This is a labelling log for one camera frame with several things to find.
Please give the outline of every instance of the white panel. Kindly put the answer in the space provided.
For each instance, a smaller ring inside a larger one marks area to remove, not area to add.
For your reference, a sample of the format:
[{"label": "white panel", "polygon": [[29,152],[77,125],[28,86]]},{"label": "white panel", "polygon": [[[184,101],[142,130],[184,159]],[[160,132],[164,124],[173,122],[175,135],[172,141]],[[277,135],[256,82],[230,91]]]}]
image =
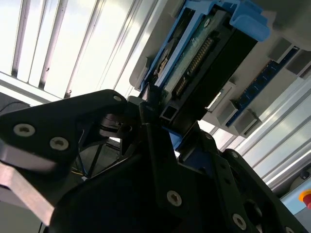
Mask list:
[{"label": "white panel", "polygon": [[47,0],[45,4],[34,60],[28,81],[31,85],[36,87],[39,86],[58,6],[60,6],[60,0]]},{"label": "white panel", "polygon": [[301,122],[311,115],[310,108],[311,96],[297,107],[295,113],[290,114],[284,121],[279,123],[271,130],[260,142],[258,142],[247,154],[244,159],[250,166],[256,165],[261,159],[269,154],[278,143],[288,134],[294,131]]},{"label": "white panel", "polygon": [[200,126],[200,129],[205,131],[206,133],[210,133],[215,128],[215,126],[213,126],[212,124],[209,124],[208,122],[204,120],[199,120],[198,124]]},{"label": "white panel", "polygon": [[310,164],[311,162],[311,150],[310,144],[303,150],[298,151],[295,155],[290,157],[285,163],[272,172],[262,177],[263,181],[272,189],[277,188],[281,181],[285,181],[292,177],[302,167]]},{"label": "white panel", "polygon": [[263,137],[275,127],[275,124],[280,122],[283,118],[289,114],[289,110],[292,106],[295,106],[311,88],[311,79],[305,82],[295,81],[289,87],[290,92],[285,91],[277,100],[271,105],[272,108],[268,108],[265,113],[265,121],[256,129],[247,139],[245,139],[236,150],[241,154],[246,154],[253,146],[255,146]]},{"label": "white panel", "polygon": [[21,0],[0,0],[0,71],[11,74],[17,32]]},{"label": "white panel", "polygon": [[22,41],[20,62],[17,73],[17,78],[24,82],[28,82],[29,79],[45,2],[45,0],[30,1],[25,35]]},{"label": "white panel", "polygon": [[96,0],[69,0],[52,55],[44,90],[63,98]]},{"label": "white panel", "polygon": [[233,134],[222,129],[218,129],[216,133],[213,134],[218,149],[221,149],[232,137]]},{"label": "white panel", "polygon": [[72,77],[72,97],[96,90],[132,2],[132,0],[105,1],[101,16],[77,67],[78,70]]},{"label": "white panel", "polygon": [[234,139],[234,141],[227,147],[228,149],[233,149],[235,150],[235,148],[241,144],[243,141],[245,140],[244,137],[238,136],[236,139]]},{"label": "white panel", "polygon": [[0,73],[0,92],[31,106],[60,100],[56,96],[2,73]]},{"label": "white panel", "polygon": [[292,137],[285,141],[280,147],[273,151],[269,156],[262,160],[254,170],[260,177],[276,168],[280,163],[292,153],[295,152],[302,144],[307,143],[311,138],[311,122],[306,124],[301,130],[296,132]]},{"label": "white panel", "polygon": [[128,96],[135,96],[138,97],[140,94],[139,91],[135,90],[134,88],[132,89],[132,91],[130,92],[130,94]]}]

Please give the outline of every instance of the cable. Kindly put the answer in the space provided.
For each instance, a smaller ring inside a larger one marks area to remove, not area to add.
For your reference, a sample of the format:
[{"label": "cable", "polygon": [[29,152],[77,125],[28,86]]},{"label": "cable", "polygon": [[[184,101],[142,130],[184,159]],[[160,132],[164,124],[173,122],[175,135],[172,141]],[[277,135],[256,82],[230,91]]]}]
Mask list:
[{"label": "cable", "polygon": [[72,173],[74,174],[77,174],[77,175],[81,175],[81,176],[84,176],[84,174],[80,173],[80,172],[76,172],[76,171],[71,171]]},{"label": "cable", "polygon": [[38,233],[40,233],[41,228],[42,228],[42,222],[40,223],[40,227],[39,227],[39,231],[38,231]]},{"label": "cable", "polygon": [[80,166],[81,166],[81,168],[82,168],[82,173],[83,173],[85,176],[87,176],[87,172],[86,172],[86,169],[84,168],[84,165],[83,165],[83,162],[82,162],[82,159],[81,159],[81,155],[80,155],[80,154],[78,154],[78,161],[79,161],[79,164],[80,164]]},{"label": "cable", "polygon": [[12,104],[15,104],[15,103],[25,104],[25,105],[27,105],[27,106],[29,107],[28,104],[26,104],[26,103],[24,103],[24,102],[22,102],[22,101],[14,101],[14,102],[11,102],[11,103],[8,103],[7,105],[5,105],[5,106],[0,110],[0,113],[1,113],[4,109],[6,109],[8,106],[10,106],[10,105],[12,105]]}]

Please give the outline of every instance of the screw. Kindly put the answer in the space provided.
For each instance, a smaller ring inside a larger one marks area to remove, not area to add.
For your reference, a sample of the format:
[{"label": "screw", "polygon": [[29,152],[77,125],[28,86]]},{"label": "screw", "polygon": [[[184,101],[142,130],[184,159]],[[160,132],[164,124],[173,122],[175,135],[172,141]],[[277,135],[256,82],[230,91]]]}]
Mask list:
[{"label": "screw", "polygon": [[208,139],[213,139],[213,137],[209,133],[206,133],[205,135]]},{"label": "screw", "polygon": [[116,101],[122,101],[122,99],[119,96],[114,96],[113,97]]},{"label": "screw", "polygon": [[54,137],[50,140],[50,147],[54,150],[66,150],[69,147],[69,142],[63,137]]},{"label": "screw", "polygon": [[13,128],[14,133],[20,137],[29,137],[35,133],[35,128],[29,124],[18,124]]},{"label": "screw", "polygon": [[285,227],[286,233],[295,233],[291,228]]},{"label": "screw", "polygon": [[172,190],[168,191],[166,197],[169,203],[172,204],[173,206],[178,207],[182,203],[180,195],[175,191]]},{"label": "screw", "polygon": [[204,24],[204,27],[205,27],[205,28],[208,26],[209,22],[210,22],[210,18],[208,18],[208,19],[206,20],[206,22],[205,22],[205,24]]},{"label": "screw", "polygon": [[241,215],[234,214],[234,215],[232,216],[232,219],[233,219],[234,223],[235,223],[242,231],[245,231],[245,230],[246,230],[246,222],[245,222],[244,219],[241,217]]},{"label": "screw", "polygon": [[239,158],[239,156],[238,156],[238,154],[234,151],[234,152],[232,152],[232,155],[233,155],[233,157],[234,158],[236,158],[236,159],[238,159]]}]

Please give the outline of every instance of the gray wall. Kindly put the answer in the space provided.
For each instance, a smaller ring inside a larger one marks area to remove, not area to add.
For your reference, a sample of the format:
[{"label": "gray wall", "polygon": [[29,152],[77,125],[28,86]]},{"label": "gray wall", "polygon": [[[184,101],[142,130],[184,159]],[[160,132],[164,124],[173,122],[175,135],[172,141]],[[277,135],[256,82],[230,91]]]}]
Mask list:
[{"label": "gray wall", "polygon": [[1,233],[37,233],[40,223],[30,210],[0,202]]}]

